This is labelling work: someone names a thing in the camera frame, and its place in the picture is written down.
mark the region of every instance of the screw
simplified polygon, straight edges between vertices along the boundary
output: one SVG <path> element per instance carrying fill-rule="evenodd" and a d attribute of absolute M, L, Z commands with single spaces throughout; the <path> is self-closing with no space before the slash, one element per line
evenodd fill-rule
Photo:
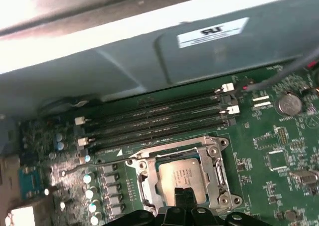
<path fill-rule="evenodd" d="M 227 145 L 227 141 L 225 141 L 225 140 L 220 141 L 220 143 L 221 143 L 222 146 Z"/>
<path fill-rule="evenodd" d="M 235 198 L 235 199 L 234 199 L 234 203 L 235 203 L 235 204 L 239 204 L 239 203 L 240 203 L 240 199 L 239 199 L 239 198 Z"/>
<path fill-rule="evenodd" d="M 215 156 L 216 154 L 218 154 L 218 149 L 216 147 L 211 147 L 209 150 L 209 154 L 211 156 Z"/>
<path fill-rule="evenodd" d="M 227 196 L 220 196 L 219 202 L 223 205 L 227 205 L 228 204 L 228 197 Z"/>
<path fill-rule="evenodd" d="M 144 161 L 140 162 L 140 169 L 146 169 L 146 163 Z"/>

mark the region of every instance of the cpu socket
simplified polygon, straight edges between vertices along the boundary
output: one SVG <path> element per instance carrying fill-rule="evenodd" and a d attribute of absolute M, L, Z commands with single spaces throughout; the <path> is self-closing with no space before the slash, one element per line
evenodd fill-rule
<path fill-rule="evenodd" d="M 229 145 L 225 138 L 203 136 L 142 149 L 126 161 L 135 168 L 141 202 L 145 210 L 174 206 L 174 188 L 194 190 L 199 207 L 218 214 L 242 204 L 230 193 L 221 152 Z"/>

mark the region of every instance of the white sticker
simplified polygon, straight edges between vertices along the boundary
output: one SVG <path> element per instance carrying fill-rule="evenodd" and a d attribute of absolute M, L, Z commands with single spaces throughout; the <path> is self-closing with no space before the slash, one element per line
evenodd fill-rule
<path fill-rule="evenodd" d="M 178 35 L 177 40 L 179 48 L 240 34 L 248 20 L 249 17 L 245 17 Z"/>

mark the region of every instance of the cable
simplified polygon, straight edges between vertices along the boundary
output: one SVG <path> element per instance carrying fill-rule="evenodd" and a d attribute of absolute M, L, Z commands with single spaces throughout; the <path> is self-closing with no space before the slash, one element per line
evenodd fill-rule
<path fill-rule="evenodd" d="M 246 92 L 253 91 L 253 90 L 263 90 L 271 85 L 276 84 L 277 82 L 281 81 L 291 73 L 304 68 L 307 65 L 313 64 L 319 58 L 319 47 L 311 51 L 309 54 L 299 57 L 294 62 L 286 66 L 282 71 L 274 75 L 273 77 L 264 80 L 257 84 L 247 85 L 243 87 Z"/>
<path fill-rule="evenodd" d="M 144 159 L 148 159 L 148 157 L 146 158 L 137 158 L 137 157 L 130 157 L 130 158 L 124 158 L 124 159 L 120 159 L 120 160 L 115 160 L 115 161 L 110 161 L 110 162 L 106 162 L 106 163 L 99 163 L 99 164 L 82 164 L 82 165 L 78 165 L 76 167 L 74 167 L 71 170 L 63 170 L 61 172 L 61 175 L 64 177 L 66 175 L 72 174 L 76 171 L 78 171 L 81 168 L 87 168 L 87 167 L 103 167 L 103 166 L 108 166 L 108 165 L 113 165 L 113 164 L 118 164 L 118 163 L 122 163 L 128 160 L 144 160 Z"/>

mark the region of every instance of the mounting screw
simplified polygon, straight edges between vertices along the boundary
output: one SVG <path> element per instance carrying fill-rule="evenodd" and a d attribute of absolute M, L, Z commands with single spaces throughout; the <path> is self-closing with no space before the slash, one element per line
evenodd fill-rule
<path fill-rule="evenodd" d="M 242 218 L 239 215 L 232 215 L 231 217 L 235 220 L 242 220 Z"/>
<path fill-rule="evenodd" d="M 200 214 L 204 214 L 206 212 L 206 210 L 203 208 L 199 208 L 199 209 L 197 209 L 197 212 L 199 212 Z"/>
<path fill-rule="evenodd" d="M 211 147 L 211 148 L 209 149 L 208 153 L 209 153 L 209 155 L 210 155 L 211 157 L 214 157 L 214 156 L 218 155 L 219 150 L 218 150 L 216 147 Z"/>
<path fill-rule="evenodd" d="M 221 140 L 221 141 L 220 141 L 220 144 L 221 144 L 222 146 L 226 146 L 226 145 L 228 144 L 228 142 L 227 142 L 226 140 Z"/>
<path fill-rule="evenodd" d="M 228 201 L 229 201 L 229 199 L 225 195 L 222 195 L 222 196 L 219 197 L 219 203 L 221 205 L 228 205 Z"/>
<path fill-rule="evenodd" d="M 234 199 L 234 203 L 235 203 L 235 204 L 239 204 L 239 203 L 240 203 L 240 199 L 239 199 L 239 198 L 235 198 L 235 199 Z"/>
<path fill-rule="evenodd" d="M 144 169 L 146 169 L 147 165 L 144 161 L 140 161 L 139 167 L 141 170 L 144 170 Z"/>

